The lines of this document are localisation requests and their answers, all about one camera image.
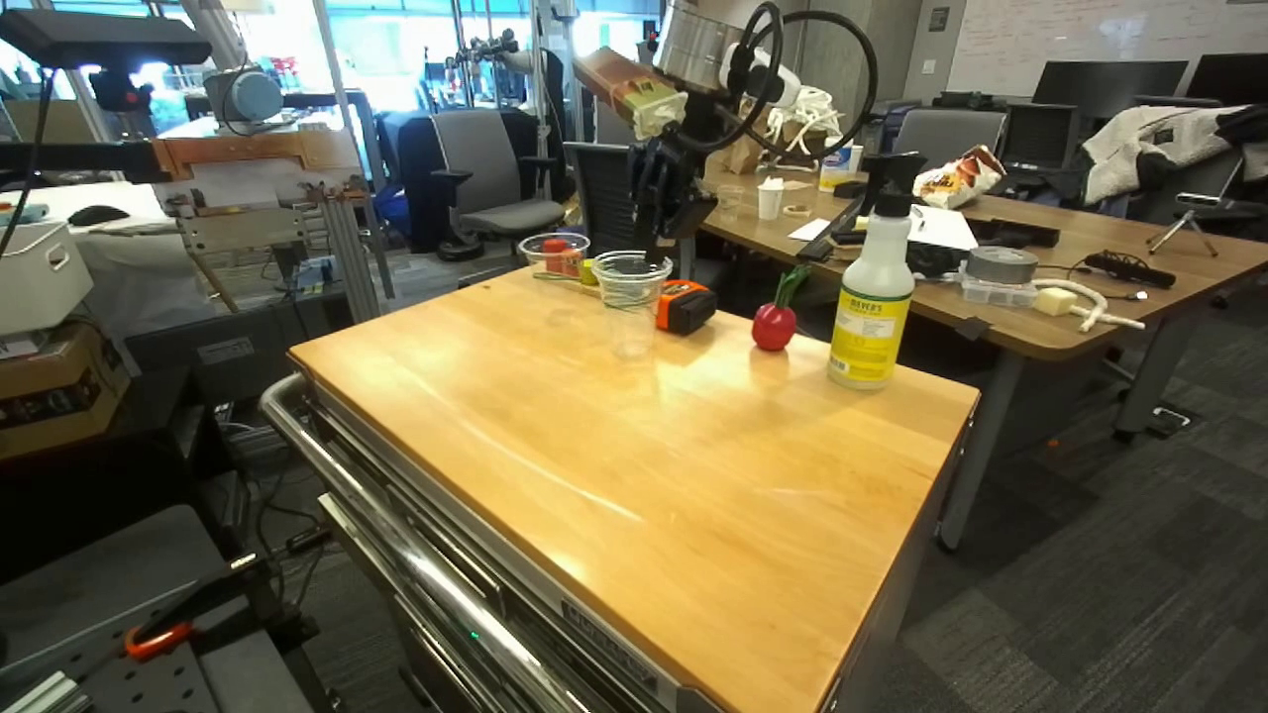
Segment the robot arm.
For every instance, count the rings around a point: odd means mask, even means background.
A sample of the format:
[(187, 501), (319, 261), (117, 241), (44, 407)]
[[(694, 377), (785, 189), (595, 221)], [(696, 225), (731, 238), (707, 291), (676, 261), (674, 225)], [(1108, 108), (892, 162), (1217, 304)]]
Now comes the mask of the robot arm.
[(711, 213), (706, 162), (741, 139), (768, 159), (824, 159), (861, 135), (869, 108), (851, 114), (805, 82), (789, 63), (796, 24), (824, 24), (857, 42), (865, 101), (874, 101), (874, 49), (838, 12), (785, 12), (751, 0), (744, 15), (718, 0), (671, 0), (660, 45), (648, 63), (597, 49), (575, 60), (575, 80), (631, 125), (643, 162), (634, 167), (634, 238), (671, 255)]

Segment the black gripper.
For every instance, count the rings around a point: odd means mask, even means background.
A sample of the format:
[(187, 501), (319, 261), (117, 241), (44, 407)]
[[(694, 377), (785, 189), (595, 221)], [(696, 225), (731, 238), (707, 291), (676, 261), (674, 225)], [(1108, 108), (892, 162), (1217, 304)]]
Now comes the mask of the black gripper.
[(676, 139), (634, 151), (634, 236), (643, 248), (689, 238), (718, 197), (700, 187), (706, 156)]

